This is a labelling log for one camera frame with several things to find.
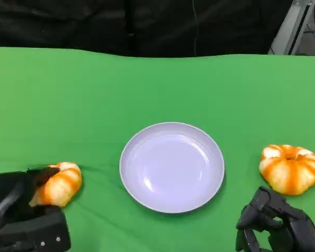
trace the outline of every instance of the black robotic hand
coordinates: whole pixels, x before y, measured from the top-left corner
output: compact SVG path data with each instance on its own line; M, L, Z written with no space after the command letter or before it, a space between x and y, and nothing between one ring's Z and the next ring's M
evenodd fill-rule
M262 249L254 230L269 231L273 252L315 252L315 226L302 210L290 206L280 194L261 186L244 207L237 223L236 251L271 252Z
M63 252L70 248L64 213L57 206L29 205L56 168L0 174L0 252Z

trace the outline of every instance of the black curtain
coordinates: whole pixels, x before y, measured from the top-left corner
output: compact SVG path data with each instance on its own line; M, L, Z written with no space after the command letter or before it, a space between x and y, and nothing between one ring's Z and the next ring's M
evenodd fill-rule
M0 46L140 57L266 54L291 0L0 0Z

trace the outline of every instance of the green tablecloth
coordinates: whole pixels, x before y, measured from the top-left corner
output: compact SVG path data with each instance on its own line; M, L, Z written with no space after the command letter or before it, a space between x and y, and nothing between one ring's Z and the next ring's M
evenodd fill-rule
M130 137L165 121L203 129L225 158L220 192L187 214L144 208L119 178ZM234 251L240 211L265 184L258 164L270 143L315 152L315 58L0 48L0 172L81 165L84 186L65 208L71 251ZM315 223L315 186L289 202Z

